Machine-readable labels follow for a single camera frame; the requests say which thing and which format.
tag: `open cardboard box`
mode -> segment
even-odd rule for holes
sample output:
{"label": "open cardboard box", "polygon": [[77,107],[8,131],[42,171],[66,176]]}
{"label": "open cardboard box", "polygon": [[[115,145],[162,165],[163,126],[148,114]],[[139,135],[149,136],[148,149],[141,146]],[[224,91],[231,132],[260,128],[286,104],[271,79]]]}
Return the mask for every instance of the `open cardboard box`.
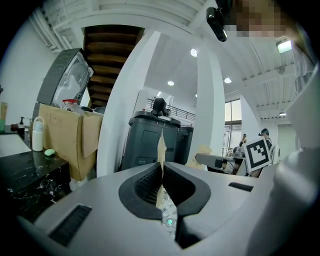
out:
{"label": "open cardboard box", "polygon": [[43,147],[68,161],[70,176],[82,181],[97,161],[103,115],[85,111],[81,116],[40,104],[39,116],[44,119]]}

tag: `black camera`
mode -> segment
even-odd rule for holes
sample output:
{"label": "black camera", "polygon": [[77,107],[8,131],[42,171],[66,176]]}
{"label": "black camera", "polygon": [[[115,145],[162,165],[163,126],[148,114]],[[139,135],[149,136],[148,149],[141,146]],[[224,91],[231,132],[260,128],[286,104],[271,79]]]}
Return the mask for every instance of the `black camera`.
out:
{"label": "black camera", "polygon": [[219,41],[227,40],[225,25],[230,23],[230,10],[233,0],[216,0],[218,8],[209,7],[206,10],[206,22],[216,35]]}

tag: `white water bottle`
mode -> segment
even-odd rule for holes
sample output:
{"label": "white water bottle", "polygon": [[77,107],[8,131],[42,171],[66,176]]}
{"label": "white water bottle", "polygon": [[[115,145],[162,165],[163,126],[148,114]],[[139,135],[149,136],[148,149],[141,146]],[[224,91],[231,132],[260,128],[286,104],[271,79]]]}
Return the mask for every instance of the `white water bottle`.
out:
{"label": "white water bottle", "polygon": [[45,120],[41,116],[38,116],[34,119],[32,131],[33,151],[39,152],[44,149],[44,126]]}

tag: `gray trash bin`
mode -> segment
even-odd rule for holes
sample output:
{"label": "gray trash bin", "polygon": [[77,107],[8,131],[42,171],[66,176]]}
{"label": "gray trash bin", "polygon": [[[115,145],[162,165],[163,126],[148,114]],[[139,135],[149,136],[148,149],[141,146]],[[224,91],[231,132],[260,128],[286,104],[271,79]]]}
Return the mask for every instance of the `gray trash bin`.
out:
{"label": "gray trash bin", "polygon": [[188,161],[188,156],[191,147],[192,135],[194,128],[191,126],[180,127],[176,140],[176,153],[174,162],[185,165]]}
{"label": "gray trash bin", "polygon": [[165,120],[146,111],[138,111],[130,118],[131,126],[122,160],[122,170],[158,161],[158,142],[163,131],[166,145],[165,161],[175,160],[180,121]]}

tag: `black marble table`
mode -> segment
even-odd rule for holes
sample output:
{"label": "black marble table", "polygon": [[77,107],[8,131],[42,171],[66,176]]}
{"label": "black marble table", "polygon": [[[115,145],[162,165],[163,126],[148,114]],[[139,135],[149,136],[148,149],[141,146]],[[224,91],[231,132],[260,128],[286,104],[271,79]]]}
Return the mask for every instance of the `black marble table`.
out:
{"label": "black marble table", "polygon": [[69,163],[42,151],[1,157],[0,175],[16,214],[31,222],[71,192]]}

